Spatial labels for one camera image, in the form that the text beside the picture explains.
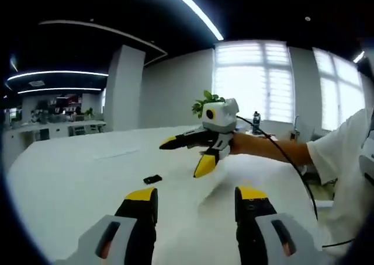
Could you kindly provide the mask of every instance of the ceiling light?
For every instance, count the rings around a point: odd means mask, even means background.
[[[30,92],[39,92],[39,91],[51,91],[51,90],[85,90],[85,91],[101,91],[98,88],[44,88],[44,89],[35,89],[35,90],[26,90],[18,92],[18,94],[30,93]]]
[[[360,55],[358,55],[356,57],[356,59],[353,60],[354,63],[358,63],[359,60],[361,60],[363,58],[363,55],[364,55],[365,51],[361,52]]]
[[[205,25],[210,29],[210,31],[216,36],[218,40],[223,40],[222,35],[212,23],[212,21],[205,15],[205,13],[194,3],[193,0],[182,0],[185,4],[187,4],[199,17],[203,20]]]
[[[90,75],[108,76],[108,74],[100,74],[98,72],[88,72],[88,71],[37,71],[37,72],[28,72],[26,74],[14,75],[14,76],[9,77],[7,81],[18,78],[18,77],[37,75],[37,74],[90,74]]]

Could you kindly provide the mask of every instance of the green plant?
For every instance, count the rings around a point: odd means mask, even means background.
[[[93,116],[94,110],[90,107],[88,110],[86,110],[84,114],[87,116]]]
[[[199,118],[201,118],[203,114],[203,106],[206,103],[216,103],[216,102],[225,102],[225,99],[223,97],[219,97],[218,95],[213,95],[209,91],[204,90],[204,97],[205,100],[196,100],[197,103],[195,103],[192,106],[192,113],[197,114]]]

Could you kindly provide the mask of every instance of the ceiling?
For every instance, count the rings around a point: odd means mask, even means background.
[[[13,0],[7,15],[12,29],[9,55],[18,72],[71,70],[108,73],[113,53],[122,45],[146,52],[154,64],[177,55],[212,48],[217,39],[181,0]],[[194,0],[225,40],[273,39],[289,46],[318,47],[348,60],[360,53],[362,38],[374,35],[370,0]],[[67,20],[91,26],[45,21]],[[110,32],[98,27],[108,27]],[[118,32],[141,39],[130,39]],[[152,62],[161,55],[162,59]],[[367,60],[359,70],[372,78]],[[45,88],[100,88],[105,76],[48,74],[8,82],[8,95]]]

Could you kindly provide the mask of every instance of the white sleeve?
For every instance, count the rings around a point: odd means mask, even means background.
[[[343,170],[341,166],[346,153],[349,153],[351,147],[348,147],[348,136],[356,135],[359,123],[366,119],[366,110],[360,110],[347,119],[335,131],[330,132],[316,141],[307,143],[310,157],[315,165],[321,183],[325,184],[330,180],[337,179]]]

